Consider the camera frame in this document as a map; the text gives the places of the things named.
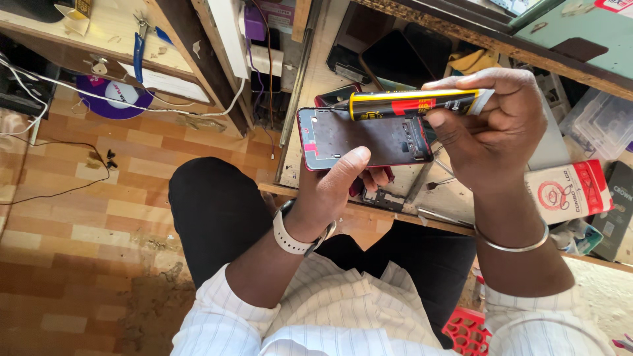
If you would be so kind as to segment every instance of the black pants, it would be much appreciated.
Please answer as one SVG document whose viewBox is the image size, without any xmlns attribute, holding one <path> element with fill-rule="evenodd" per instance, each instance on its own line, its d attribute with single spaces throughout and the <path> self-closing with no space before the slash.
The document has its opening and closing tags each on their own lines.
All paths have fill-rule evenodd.
<svg viewBox="0 0 633 356">
<path fill-rule="evenodd" d="M 169 202 L 196 288 L 272 227 L 272 216 L 255 182 L 214 157 L 179 167 L 169 182 Z M 457 305 L 475 258 L 473 238 L 395 220 L 367 251 L 351 236 L 336 235 L 315 252 L 344 270 L 356 268 L 376 278 L 389 261 L 404 268 L 436 336 L 444 348 L 452 347 L 441 329 Z"/>
</svg>

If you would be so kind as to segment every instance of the white striped shirt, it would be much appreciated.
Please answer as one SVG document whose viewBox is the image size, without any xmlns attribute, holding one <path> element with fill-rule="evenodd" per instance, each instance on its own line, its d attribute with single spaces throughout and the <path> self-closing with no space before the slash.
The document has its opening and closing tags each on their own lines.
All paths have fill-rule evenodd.
<svg viewBox="0 0 633 356">
<path fill-rule="evenodd" d="M 456 355 L 442 350 L 413 280 L 389 262 L 380 279 L 312 253 L 274 309 L 238 298 L 225 265 L 204 282 L 172 355 Z M 489 355 L 609 355 L 576 287 L 542 298 L 486 288 Z"/>
</svg>

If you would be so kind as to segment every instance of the pliers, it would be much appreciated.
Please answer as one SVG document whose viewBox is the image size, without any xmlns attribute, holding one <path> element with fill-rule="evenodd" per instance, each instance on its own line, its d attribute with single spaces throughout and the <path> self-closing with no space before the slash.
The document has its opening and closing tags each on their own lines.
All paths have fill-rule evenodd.
<svg viewBox="0 0 633 356">
<path fill-rule="evenodd" d="M 143 83 L 143 50 L 145 50 L 145 33 L 147 32 L 148 27 L 152 27 L 145 16 L 141 13 L 141 18 L 136 18 L 136 22 L 139 23 L 139 31 L 135 33 L 134 36 L 134 75 L 136 76 L 136 81 L 139 83 Z M 173 44 L 172 40 L 169 39 L 169 36 L 165 33 L 165 31 L 161 30 L 159 27 L 153 27 L 153 32 L 158 36 L 158 38 L 163 41 Z"/>
</svg>

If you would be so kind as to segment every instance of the red plastic stool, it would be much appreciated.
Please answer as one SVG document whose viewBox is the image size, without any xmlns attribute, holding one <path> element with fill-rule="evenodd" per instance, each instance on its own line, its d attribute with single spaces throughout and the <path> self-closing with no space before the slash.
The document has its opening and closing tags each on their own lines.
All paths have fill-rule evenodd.
<svg viewBox="0 0 633 356">
<path fill-rule="evenodd" d="M 442 333 L 453 339 L 453 350 L 464 356 L 485 356 L 488 354 L 490 331 L 484 328 L 486 317 L 474 310 L 456 307 Z"/>
</svg>

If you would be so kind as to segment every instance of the white cable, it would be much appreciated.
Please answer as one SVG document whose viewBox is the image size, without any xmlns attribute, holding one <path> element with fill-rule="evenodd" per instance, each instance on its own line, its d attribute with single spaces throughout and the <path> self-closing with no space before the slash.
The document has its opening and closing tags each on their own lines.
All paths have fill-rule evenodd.
<svg viewBox="0 0 633 356">
<path fill-rule="evenodd" d="M 164 102 L 165 104 L 168 104 L 168 105 L 172 105 L 172 106 L 191 106 L 191 105 L 195 104 L 195 102 L 193 102 L 193 101 L 192 101 L 191 103 L 189 103 L 189 104 L 172 104 L 172 103 L 168 103 L 167 101 L 162 100 L 161 98 L 159 98 L 159 97 L 155 96 L 154 94 L 152 94 L 152 92 L 151 92 L 151 91 L 149 91 L 149 90 L 147 90 L 147 89 L 145 89 L 145 91 L 146 91 L 149 95 L 152 95 L 154 98 L 156 98 L 156 99 L 158 99 L 158 100 L 160 100 L 160 101 L 162 101 L 162 102 Z"/>
<path fill-rule="evenodd" d="M 227 108 L 224 112 L 221 112 L 221 113 L 194 113 L 194 112 L 178 110 L 178 109 L 149 109 L 149 108 L 145 108 L 143 106 L 136 106 L 134 104 L 126 103 L 124 101 L 120 101 L 120 100 L 116 100 L 116 99 L 110 99 L 110 98 L 106 98 L 104 96 L 99 96 L 99 95 L 93 94 L 91 92 L 83 91 L 81 89 L 77 89 L 76 87 L 71 86 L 70 84 L 66 84 L 64 82 L 60 82 L 58 80 L 54 80 L 54 79 L 51 79 L 49 77 L 45 77 L 43 75 L 39 75 L 37 73 L 29 72 L 28 70 L 24 70 L 22 68 L 19 68 L 19 67 L 16 67 L 16 66 L 12 65 L 12 64 L 9 64 L 7 61 L 2 60 L 2 58 L 0 58 L 0 64 L 8 67 L 9 69 L 11 69 L 11 71 L 16 70 L 17 72 L 20 72 L 20 73 L 26 75 L 27 77 L 29 77 L 32 80 L 37 80 L 36 78 L 40 78 L 40 79 L 46 80 L 48 82 L 55 83 L 55 84 L 57 84 L 59 86 L 64 86 L 64 87 L 73 89 L 74 91 L 80 92 L 82 94 L 85 94 L 85 95 L 88 95 L 88 96 L 92 96 L 94 98 L 99 98 L 99 99 L 111 101 L 113 103 L 123 104 L 123 105 L 131 106 L 133 108 L 146 110 L 146 111 L 154 111 L 154 112 L 173 111 L 173 112 L 177 112 L 177 113 L 183 113 L 183 114 L 187 114 L 187 115 L 197 115 L 197 116 L 223 116 L 223 115 L 228 114 L 233 109 L 233 106 L 235 105 L 235 102 L 237 101 L 237 98 L 239 98 L 239 96 L 242 94 L 242 90 L 244 90 L 244 83 L 246 81 L 245 78 L 242 78 L 242 84 L 240 85 L 240 88 L 237 91 L 237 94 L 233 98 L 233 101 L 231 102 L 231 105 L 229 106 L 229 108 Z"/>
<path fill-rule="evenodd" d="M 7 65 L 7 64 L 8 64 L 7 62 L 5 62 L 3 59 L 1 59 L 1 58 L 0 58 L 0 63 L 2 63 L 3 65 L 6 65 L 6 66 L 9 68 L 9 70 L 11 70 L 11 73 L 13 73 L 13 75 L 15 76 L 15 79 L 18 81 L 18 83 L 20 83 L 20 85 L 24 88 L 24 90 L 26 90 L 26 91 L 27 91 L 28 95 L 30 95 L 31 97 L 33 97 L 35 100 L 39 101 L 40 103 L 44 104 L 44 109 L 42 110 L 42 112 L 40 113 L 40 115 L 38 115 L 38 116 L 35 118 L 35 120 L 33 120 L 33 122 L 31 122 L 31 124 L 30 124 L 30 125 L 29 125 L 26 129 L 24 129 L 23 131 L 21 131 L 21 132 L 0 132 L 0 135 L 12 135 L 12 136 L 15 136 L 15 135 L 20 135 L 20 134 L 23 134 L 23 133 L 25 133 L 25 132 L 28 132 L 28 131 L 31 129 L 31 127 L 33 127 L 33 126 L 34 126 L 37 122 L 39 122 L 40 120 L 42 120 L 42 116 L 44 116 L 44 114 L 48 111 L 48 104 L 47 104 L 47 103 L 45 103 L 45 102 L 43 102 L 42 100 L 40 100 L 40 98 L 38 98 L 37 96 L 35 96 L 35 95 L 31 92 L 31 90 L 29 90 L 29 88 L 27 88 L 27 87 L 24 85 L 24 83 L 23 83 L 23 82 L 22 82 L 22 80 L 20 79 L 20 76 L 16 73 L 16 71 L 15 71 L 13 68 L 11 68 L 11 66 Z"/>
</svg>

